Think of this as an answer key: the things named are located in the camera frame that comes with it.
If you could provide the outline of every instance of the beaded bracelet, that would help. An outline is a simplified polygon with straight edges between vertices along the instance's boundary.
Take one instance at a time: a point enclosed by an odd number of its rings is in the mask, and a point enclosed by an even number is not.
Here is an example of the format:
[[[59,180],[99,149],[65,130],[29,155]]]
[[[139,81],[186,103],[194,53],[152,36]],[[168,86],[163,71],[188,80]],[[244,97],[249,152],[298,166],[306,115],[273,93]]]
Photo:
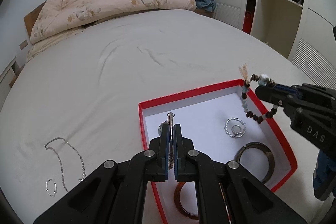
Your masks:
[[[258,82],[259,85],[270,86],[270,87],[275,87],[276,83],[265,74],[262,74],[260,76],[253,74],[251,76],[251,78],[248,78],[246,64],[240,66],[239,71],[244,78],[244,86],[243,86],[242,93],[241,93],[241,98],[242,98],[243,101],[242,101],[241,106],[244,108],[244,111],[246,113],[246,117],[252,118],[253,120],[257,121],[258,124],[261,124],[261,122],[265,119],[273,118],[273,116],[277,113],[277,108],[279,106],[273,105],[273,108],[270,111],[268,111],[265,114],[258,117],[256,114],[253,114],[252,111],[249,111],[247,109],[247,95],[246,95],[246,93],[249,91],[250,83],[252,81]]]

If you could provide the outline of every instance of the bed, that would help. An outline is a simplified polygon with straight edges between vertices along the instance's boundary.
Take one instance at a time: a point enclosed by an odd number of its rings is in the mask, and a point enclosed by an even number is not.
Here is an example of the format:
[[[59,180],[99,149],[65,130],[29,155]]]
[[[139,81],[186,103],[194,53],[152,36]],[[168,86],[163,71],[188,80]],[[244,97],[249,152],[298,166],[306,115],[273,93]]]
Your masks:
[[[29,35],[41,8],[25,17]],[[240,78],[243,63],[285,85],[311,83],[259,40],[190,10],[114,18],[49,47],[26,64],[0,112],[0,187],[8,202],[32,223],[66,194],[58,159],[44,147],[48,141],[68,140],[86,175],[105,160],[129,160],[142,151],[139,102]],[[321,206],[311,182],[318,150],[290,129],[282,111],[275,120],[298,162],[276,194],[310,221]],[[64,180],[72,189],[82,171],[79,158],[62,142],[53,147],[66,159]],[[48,178],[58,182],[55,198],[46,193]],[[162,223],[150,184],[143,223]]]

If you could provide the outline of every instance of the red object in closet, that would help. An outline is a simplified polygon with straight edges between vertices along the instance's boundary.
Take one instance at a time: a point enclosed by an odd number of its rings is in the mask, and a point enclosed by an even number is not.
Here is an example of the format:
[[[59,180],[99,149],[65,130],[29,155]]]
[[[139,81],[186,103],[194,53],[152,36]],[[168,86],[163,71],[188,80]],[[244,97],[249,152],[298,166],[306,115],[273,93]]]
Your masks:
[[[243,24],[243,32],[246,32],[248,34],[251,33],[252,21],[253,21],[253,14],[250,11],[246,11]]]

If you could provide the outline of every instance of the brown bead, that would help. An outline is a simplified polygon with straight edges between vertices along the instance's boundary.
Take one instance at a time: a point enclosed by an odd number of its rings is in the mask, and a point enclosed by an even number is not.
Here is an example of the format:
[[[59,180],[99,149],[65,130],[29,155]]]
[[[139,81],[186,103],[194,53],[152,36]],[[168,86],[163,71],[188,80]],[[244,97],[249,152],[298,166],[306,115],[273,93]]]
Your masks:
[[[262,117],[262,116],[259,116],[259,117],[258,117],[258,124],[261,124],[261,122],[262,122],[263,120],[264,120],[263,117]]]

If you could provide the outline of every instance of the ring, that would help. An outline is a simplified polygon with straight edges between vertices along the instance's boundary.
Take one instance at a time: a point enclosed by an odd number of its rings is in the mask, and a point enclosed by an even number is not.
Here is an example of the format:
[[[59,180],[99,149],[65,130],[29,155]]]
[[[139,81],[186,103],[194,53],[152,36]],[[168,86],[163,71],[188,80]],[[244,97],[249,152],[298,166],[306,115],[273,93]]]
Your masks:
[[[188,217],[190,219],[196,219],[198,220],[198,215],[189,213],[185,208],[183,208],[181,201],[180,201],[180,193],[181,193],[181,189],[184,186],[185,182],[179,182],[175,188],[175,192],[174,192],[174,203],[175,206],[177,208],[177,210],[184,215],[185,217]]]
[[[250,148],[256,148],[256,149],[261,150],[268,159],[268,171],[267,171],[266,176],[261,180],[261,183],[265,184],[272,177],[274,173],[274,167],[275,167],[273,153],[266,145],[264,145],[263,143],[259,143],[259,142],[250,142],[248,144],[245,144],[241,149],[238,150],[233,160],[236,162],[240,162],[240,158],[242,154],[244,153],[244,151]]]
[[[55,190],[54,190],[54,193],[53,193],[53,194],[50,194],[50,193],[49,193],[49,190],[48,190],[48,183],[49,183],[50,181],[52,181],[52,182],[54,183],[54,185],[55,185]],[[45,183],[45,189],[47,190],[47,193],[48,193],[50,196],[52,196],[52,197],[54,198],[55,195],[56,195],[56,192],[57,192],[56,182],[54,182],[53,179],[48,179],[48,180],[46,181],[46,183]]]
[[[244,127],[244,128],[242,129],[239,125],[235,124],[235,125],[231,128],[232,133],[230,133],[229,130],[227,130],[227,124],[228,124],[229,121],[238,121],[238,122],[240,122],[243,126],[246,125],[242,120],[239,120],[239,118],[230,118],[230,119],[228,119],[228,120],[226,121],[225,126],[224,126],[224,130],[225,130],[226,134],[228,134],[231,138],[240,138],[241,136],[243,136],[244,133],[245,133],[245,131],[246,131],[246,127]],[[233,130],[234,127],[239,127],[240,131],[239,131],[239,132],[234,131],[234,130]]]

